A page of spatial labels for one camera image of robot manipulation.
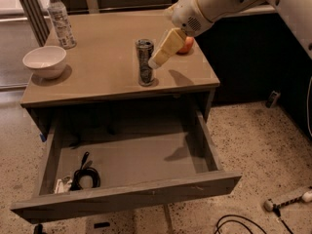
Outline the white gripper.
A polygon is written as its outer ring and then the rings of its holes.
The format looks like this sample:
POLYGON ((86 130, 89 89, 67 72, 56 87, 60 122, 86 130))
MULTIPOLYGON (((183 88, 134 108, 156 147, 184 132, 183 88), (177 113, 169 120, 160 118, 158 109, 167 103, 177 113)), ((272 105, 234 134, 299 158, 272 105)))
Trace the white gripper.
POLYGON ((214 24, 204 16, 198 0, 178 0, 164 10, 164 15, 172 16, 172 23, 179 28, 172 28, 165 32, 162 41, 148 61, 148 65, 153 69, 161 67, 174 56, 184 46, 187 36, 196 37, 214 24))

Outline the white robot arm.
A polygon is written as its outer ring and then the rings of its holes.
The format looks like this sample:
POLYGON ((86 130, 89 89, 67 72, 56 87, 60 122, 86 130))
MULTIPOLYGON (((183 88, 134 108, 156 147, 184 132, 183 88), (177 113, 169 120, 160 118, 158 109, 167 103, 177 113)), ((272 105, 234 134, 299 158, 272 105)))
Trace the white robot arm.
POLYGON ((275 9, 312 58, 312 0, 178 0, 165 10, 174 27, 165 33, 148 65, 154 69, 161 67, 183 47, 186 38, 197 37, 216 21, 263 2, 275 9))

